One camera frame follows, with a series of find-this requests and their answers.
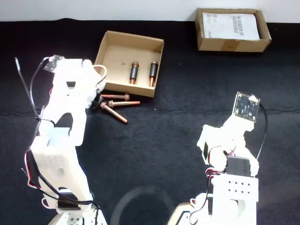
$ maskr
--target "open cardboard box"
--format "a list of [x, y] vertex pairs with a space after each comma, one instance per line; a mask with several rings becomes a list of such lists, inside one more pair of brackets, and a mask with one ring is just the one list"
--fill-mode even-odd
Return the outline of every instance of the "open cardboard box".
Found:
[[[154, 97], [164, 40], [121, 32], [107, 31], [102, 39], [95, 64], [107, 68], [106, 90]], [[131, 64], [138, 61], [135, 84], [130, 84]], [[150, 87], [150, 64], [158, 62], [154, 87]]]
[[[254, 14], [260, 40], [236, 40], [223, 38], [204, 37], [202, 13], [243, 13]], [[263, 52], [271, 43], [272, 39], [260, 10], [255, 9], [221, 9], [221, 8], [200, 8], [197, 11], [196, 32], [199, 51], [223, 51], [223, 52]]]

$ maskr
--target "metal pin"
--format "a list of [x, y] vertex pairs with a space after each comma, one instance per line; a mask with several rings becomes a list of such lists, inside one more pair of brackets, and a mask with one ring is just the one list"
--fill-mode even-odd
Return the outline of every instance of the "metal pin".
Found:
[[131, 71], [130, 71], [130, 83], [131, 84], [135, 84], [135, 81], [136, 81], [136, 78], [137, 78], [137, 70], [139, 68], [139, 63], [134, 61], [132, 64], [131, 64]]
[[108, 106], [111, 108], [114, 108], [116, 106], [121, 106], [121, 105], [139, 105], [141, 104], [140, 101], [135, 101], [135, 102], [114, 102], [114, 101], [108, 101]]
[[124, 99], [125, 101], [129, 101], [130, 97], [129, 94], [125, 95], [101, 95], [103, 98], [117, 98], [117, 99]]
[[153, 87], [155, 79], [156, 79], [156, 74], [158, 72], [158, 62], [154, 61], [151, 62], [151, 67], [150, 67], [150, 73], [149, 73], [149, 77], [150, 77], [150, 87]]
[[114, 111], [113, 109], [111, 109], [110, 107], [108, 107], [106, 105], [106, 102], [102, 102], [100, 104], [101, 109], [105, 109], [106, 111], [108, 111], [109, 113], [111, 113], [112, 115], [114, 115], [115, 117], [117, 117], [119, 120], [121, 120], [124, 123], [127, 123], [127, 119], [125, 119], [124, 117], [122, 117], [120, 114], [118, 114], [116, 111]]

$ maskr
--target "white robotic arm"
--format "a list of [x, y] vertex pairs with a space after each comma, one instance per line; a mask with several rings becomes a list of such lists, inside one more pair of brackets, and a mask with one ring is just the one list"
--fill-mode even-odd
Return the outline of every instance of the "white robotic arm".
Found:
[[[203, 126], [197, 146], [205, 164], [212, 166], [205, 171], [207, 192], [180, 204], [168, 225], [256, 225], [259, 164], [245, 147], [244, 133], [254, 129], [259, 105], [254, 95], [238, 92], [232, 114], [222, 127]], [[213, 193], [209, 194], [211, 185]]]
[[256, 176], [259, 169], [257, 159], [247, 149], [244, 133], [252, 131], [260, 99], [254, 95], [237, 93], [231, 116], [222, 127], [204, 125], [197, 146], [202, 151], [202, 158], [207, 165], [217, 171], [224, 171], [227, 155], [248, 158], [251, 165], [251, 176]]
[[[100, 76], [94, 67], [103, 67], [105, 74]], [[104, 89], [106, 68], [93, 66], [90, 60], [54, 55], [45, 70], [54, 73], [53, 88], [38, 118], [38, 135], [25, 153], [28, 185], [44, 194], [42, 204], [46, 208], [58, 212], [51, 225], [106, 225], [102, 211], [93, 202], [75, 149], [83, 142], [85, 109]], [[72, 127], [55, 127], [66, 113], [73, 117]]]

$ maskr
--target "black fabric surface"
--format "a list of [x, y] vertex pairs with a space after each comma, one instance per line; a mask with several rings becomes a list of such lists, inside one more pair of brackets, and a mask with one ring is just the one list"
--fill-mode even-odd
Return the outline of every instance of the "black fabric surface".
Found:
[[[196, 142], [204, 124], [219, 127], [230, 116], [239, 90], [261, 98], [269, 115], [259, 159], [259, 224], [298, 225], [300, 26], [268, 26], [271, 46], [263, 54], [247, 54], [197, 51], [193, 22], [1, 22], [1, 223], [47, 224], [55, 215], [42, 207], [41, 194], [26, 185], [20, 170], [36, 121], [14, 57], [29, 83], [45, 56], [94, 60], [105, 31], [114, 30], [162, 38], [165, 49], [155, 97], [135, 96], [141, 106], [118, 110], [127, 125], [107, 113], [88, 112], [84, 143], [77, 154], [107, 222], [119, 200], [138, 187], [154, 191], [128, 204], [121, 225], [166, 224], [170, 209], [205, 192], [206, 166]], [[48, 101], [52, 78], [43, 71], [35, 79], [38, 107]], [[254, 155], [263, 126], [260, 111], [254, 131], [246, 134]]]

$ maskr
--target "copper rod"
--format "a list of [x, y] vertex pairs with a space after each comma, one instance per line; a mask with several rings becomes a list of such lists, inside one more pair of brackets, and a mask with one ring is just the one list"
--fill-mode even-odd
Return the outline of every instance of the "copper rod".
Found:
[[125, 95], [101, 95], [103, 98], [117, 98], [117, 99], [124, 99], [125, 101], [129, 101], [130, 96], [129, 94]]
[[110, 107], [108, 107], [106, 105], [106, 102], [102, 102], [101, 105], [100, 105], [100, 107], [101, 107], [101, 109], [105, 109], [106, 111], [108, 111], [109, 113], [111, 113], [112, 115], [114, 115], [115, 117], [117, 117], [122, 122], [127, 123], [127, 119], [125, 119], [120, 114], [118, 114], [116, 111], [114, 111], [113, 109], [111, 109]]
[[122, 106], [122, 105], [140, 105], [140, 101], [134, 101], [134, 102], [114, 102], [114, 101], [108, 101], [108, 106], [111, 108], [114, 108], [116, 106]]

